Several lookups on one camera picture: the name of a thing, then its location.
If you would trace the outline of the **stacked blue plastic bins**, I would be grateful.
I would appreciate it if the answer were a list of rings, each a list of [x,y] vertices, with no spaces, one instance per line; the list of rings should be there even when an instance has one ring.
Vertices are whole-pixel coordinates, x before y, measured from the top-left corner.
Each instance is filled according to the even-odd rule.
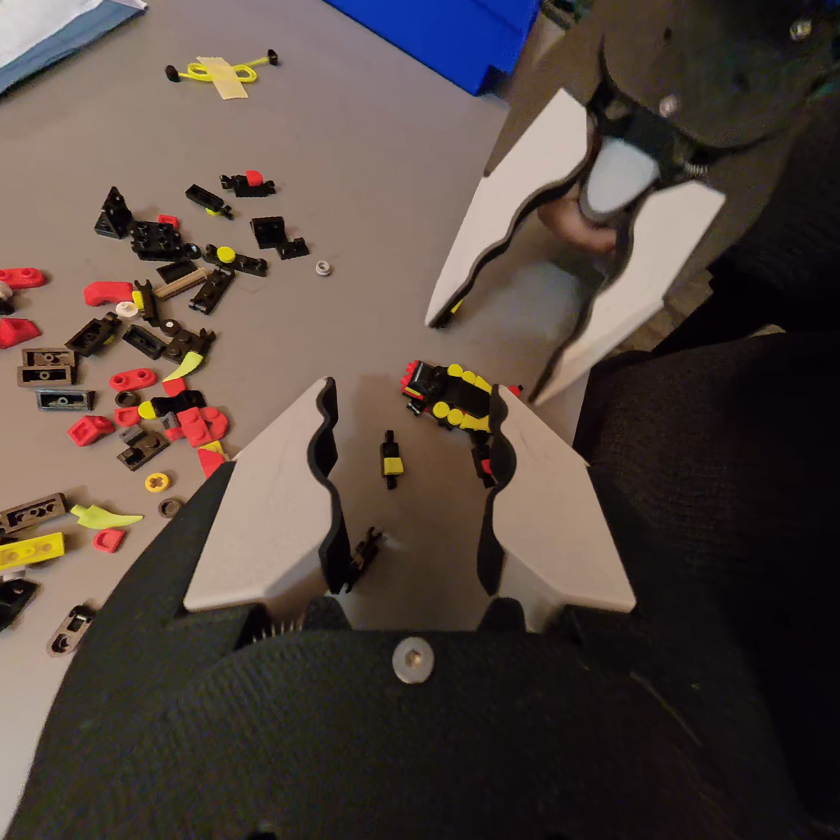
[[[477,96],[515,70],[540,1],[329,1],[329,5]]]

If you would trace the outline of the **person's right hand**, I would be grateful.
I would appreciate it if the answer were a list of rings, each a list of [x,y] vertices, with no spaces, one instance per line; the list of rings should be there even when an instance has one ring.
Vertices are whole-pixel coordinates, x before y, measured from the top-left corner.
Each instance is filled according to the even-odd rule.
[[[539,221],[558,239],[590,255],[603,256],[614,251],[614,228],[594,224],[581,211],[578,192],[541,205]]]

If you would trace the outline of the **black lego clip piece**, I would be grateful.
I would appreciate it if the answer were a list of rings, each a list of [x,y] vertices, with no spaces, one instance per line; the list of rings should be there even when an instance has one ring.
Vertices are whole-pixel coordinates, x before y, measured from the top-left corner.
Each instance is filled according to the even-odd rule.
[[[350,561],[346,584],[347,592],[352,591],[353,587],[376,558],[380,551],[379,542],[382,540],[382,537],[383,533],[381,530],[376,527],[370,527],[367,529],[363,539],[356,544]]]

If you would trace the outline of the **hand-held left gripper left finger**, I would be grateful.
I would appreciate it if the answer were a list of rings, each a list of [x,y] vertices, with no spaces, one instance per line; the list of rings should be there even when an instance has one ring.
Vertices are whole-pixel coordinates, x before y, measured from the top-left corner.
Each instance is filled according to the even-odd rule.
[[[191,613],[261,603],[296,614],[351,585],[351,543],[330,474],[338,393],[317,379],[234,459],[184,607]]]

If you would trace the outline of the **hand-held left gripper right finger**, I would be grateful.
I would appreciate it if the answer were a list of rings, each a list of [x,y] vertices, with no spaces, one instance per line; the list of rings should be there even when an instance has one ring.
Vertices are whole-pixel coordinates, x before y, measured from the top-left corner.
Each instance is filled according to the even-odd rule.
[[[589,467],[504,385],[490,394],[490,470],[479,582],[543,632],[565,607],[629,614],[637,605]]]

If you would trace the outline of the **small black yellow lego piece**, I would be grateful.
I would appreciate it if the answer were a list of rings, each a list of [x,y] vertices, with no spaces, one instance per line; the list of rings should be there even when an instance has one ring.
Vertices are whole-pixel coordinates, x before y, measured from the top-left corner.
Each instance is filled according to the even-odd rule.
[[[404,465],[400,446],[396,442],[395,433],[391,429],[385,431],[380,446],[380,465],[386,488],[394,490],[397,487],[398,478],[404,472]]]

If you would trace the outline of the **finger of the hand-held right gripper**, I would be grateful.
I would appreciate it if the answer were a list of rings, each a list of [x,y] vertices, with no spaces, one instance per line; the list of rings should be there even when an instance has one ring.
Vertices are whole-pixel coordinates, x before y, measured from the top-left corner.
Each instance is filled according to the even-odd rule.
[[[649,194],[630,228],[628,258],[593,299],[583,329],[562,350],[553,372],[529,400],[540,406],[562,393],[662,306],[726,196],[699,181]]]
[[[586,107],[559,89],[493,172],[480,180],[437,278],[427,327],[446,324],[481,267],[509,245],[537,200],[571,184],[589,156]]]

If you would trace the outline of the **black red yellow lego car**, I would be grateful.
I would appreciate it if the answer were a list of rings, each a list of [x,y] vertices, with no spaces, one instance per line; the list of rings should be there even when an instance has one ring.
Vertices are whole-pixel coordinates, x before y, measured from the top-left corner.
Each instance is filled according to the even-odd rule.
[[[441,428],[465,432],[472,444],[476,473],[485,488],[495,486],[490,467],[491,384],[459,364],[435,365],[415,360],[400,380],[407,408],[418,417],[431,417]]]

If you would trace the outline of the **pile of loose lego pieces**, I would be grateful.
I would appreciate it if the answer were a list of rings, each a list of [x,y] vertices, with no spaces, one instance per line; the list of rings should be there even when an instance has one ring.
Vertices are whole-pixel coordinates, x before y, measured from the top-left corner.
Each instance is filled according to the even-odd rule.
[[[156,268],[161,283],[93,281],[83,291],[85,303],[91,308],[109,307],[108,311],[92,318],[57,348],[25,347],[40,338],[41,331],[29,320],[9,317],[15,310],[14,293],[41,287],[47,278],[31,267],[2,269],[2,350],[21,349],[17,386],[35,388],[35,404],[43,413],[79,413],[66,431],[79,448],[116,434],[123,444],[118,461],[135,472],[169,444],[185,440],[196,451],[208,478],[226,460],[222,441],[229,421],[186,380],[202,368],[217,336],[213,330],[191,330],[166,317],[161,304],[195,290],[187,307],[209,316],[237,275],[265,278],[270,264],[265,258],[228,246],[200,247],[185,240],[176,216],[160,214],[156,220],[135,217],[115,185],[100,207],[94,231],[106,238],[128,238],[139,259],[161,263]],[[175,368],[163,377],[148,367],[112,374],[108,379],[112,413],[93,414],[95,391],[77,387],[80,362],[115,340],[125,342],[149,361],[172,363]],[[109,554],[122,547],[127,527],[143,519],[97,506],[71,506],[61,491],[2,509],[2,632],[16,624],[39,590],[38,582],[25,579],[26,571],[57,560],[67,551],[61,532],[28,538],[20,535],[67,515],[75,518],[79,527],[94,531],[93,548]]]

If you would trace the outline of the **person's black knit clothing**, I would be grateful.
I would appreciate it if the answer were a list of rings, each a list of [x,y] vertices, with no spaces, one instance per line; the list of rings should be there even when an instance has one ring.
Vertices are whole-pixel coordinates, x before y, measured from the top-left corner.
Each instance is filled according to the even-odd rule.
[[[584,399],[637,606],[570,630],[686,745],[666,838],[838,838],[838,130],[835,93],[708,299]]]

